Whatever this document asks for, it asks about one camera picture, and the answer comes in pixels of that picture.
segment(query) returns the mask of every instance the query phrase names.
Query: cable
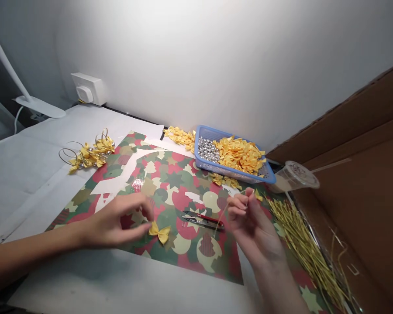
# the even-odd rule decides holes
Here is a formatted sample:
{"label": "cable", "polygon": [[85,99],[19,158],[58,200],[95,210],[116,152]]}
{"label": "cable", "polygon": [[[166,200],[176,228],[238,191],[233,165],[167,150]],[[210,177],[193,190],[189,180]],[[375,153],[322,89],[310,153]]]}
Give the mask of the cable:
{"label": "cable", "polygon": [[19,108],[19,111],[16,114],[16,118],[14,119],[14,134],[17,133],[17,119],[19,118],[19,114],[21,113],[23,106]]}

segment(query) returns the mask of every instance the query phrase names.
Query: patterned wrapping paper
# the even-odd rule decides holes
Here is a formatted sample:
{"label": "patterned wrapping paper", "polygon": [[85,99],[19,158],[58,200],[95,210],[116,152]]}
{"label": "patterned wrapping paper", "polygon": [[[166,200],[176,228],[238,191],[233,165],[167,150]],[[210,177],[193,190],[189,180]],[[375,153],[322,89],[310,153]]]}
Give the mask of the patterned wrapping paper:
{"label": "patterned wrapping paper", "polygon": [[[156,150],[159,148],[147,144],[145,135],[130,132],[117,146],[115,153],[108,157],[107,163],[86,182],[46,231],[83,220],[103,207],[110,193],[92,194],[92,191],[100,182],[102,184],[105,180],[119,179],[125,165],[137,149]],[[217,232],[214,237],[213,230],[181,218],[183,210],[219,218],[229,197],[228,190],[213,184],[209,180],[208,172],[196,168],[193,158],[160,149],[137,159],[135,169],[129,178],[124,180],[118,195],[134,193],[132,184],[137,177],[144,178],[141,192],[154,201],[153,210],[159,228],[171,226],[169,240],[163,246],[157,236],[146,235],[141,240],[123,245],[119,249],[243,284],[237,245],[233,235],[225,231]],[[240,184],[243,189],[248,186],[244,182]],[[270,198],[283,200],[282,196],[269,192],[263,184],[251,187]],[[283,230],[270,214],[267,201],[263,200],[261,206],[268,218],[272,220],[278,234],[283,237]],[[228,230],[227,213],[221,220]],[[145,221],[140,211],[121,218],[124,229],[135,227]],[[284,239],[282,242],[291,272],[309,309],[317,314],[326,313],[327,307],[320,292],[315,288]]]}

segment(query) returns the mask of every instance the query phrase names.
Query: cup lid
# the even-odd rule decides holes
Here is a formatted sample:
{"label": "cup lid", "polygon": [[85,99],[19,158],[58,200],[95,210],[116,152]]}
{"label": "cup lid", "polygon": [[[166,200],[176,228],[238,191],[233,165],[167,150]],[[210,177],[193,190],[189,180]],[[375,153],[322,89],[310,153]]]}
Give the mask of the cup lid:
{"label": "cup lid", "polygon": [[300,183],[310,187],[319,188],[320,182],[316,176],[308,170],[306,167],[296,163],[295,161],[286,161],[285,166],[293,177],[295,177]]}

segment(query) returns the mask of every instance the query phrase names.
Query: red scissors handle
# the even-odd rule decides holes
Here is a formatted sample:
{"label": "red scissors handle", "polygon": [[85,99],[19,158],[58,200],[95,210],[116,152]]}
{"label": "red scissors handle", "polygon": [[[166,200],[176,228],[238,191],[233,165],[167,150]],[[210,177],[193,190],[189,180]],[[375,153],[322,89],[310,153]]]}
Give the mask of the red scissors handle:
{"label": "red scissors handle", "polygon": [[198,213],[196,213],[196,215],[197,215],[197,217],[199,217],[199,218],[202,218],[202,219],[205,219],[205,220],[209,220],[209,221],[215,222],[215,223],[217,223],[220,227],[224,227],[224,223],[223,223],[222,221],[220,221],[220,223],[218,223],[219,221],[216,220],[216,219],[214,219],[214,218],[207,217],[207,216],[204,216],[204,215],[201,215],[201,214],[198,214]]}

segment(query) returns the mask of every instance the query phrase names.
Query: cardboard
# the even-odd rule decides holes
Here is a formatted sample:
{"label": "cardboard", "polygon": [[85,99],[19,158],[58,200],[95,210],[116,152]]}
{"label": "cardboard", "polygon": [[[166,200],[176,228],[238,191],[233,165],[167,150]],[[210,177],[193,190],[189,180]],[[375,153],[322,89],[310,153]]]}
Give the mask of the cardboard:
{"label": "cardboard", "polygon": [[[267,157],[309,169],[351,158],[294,197],[328,252],[332,230],[347,243],[341,263],[363,311],[393,313],[393,68]],[[334,262],[339,252],[336,243]]]}

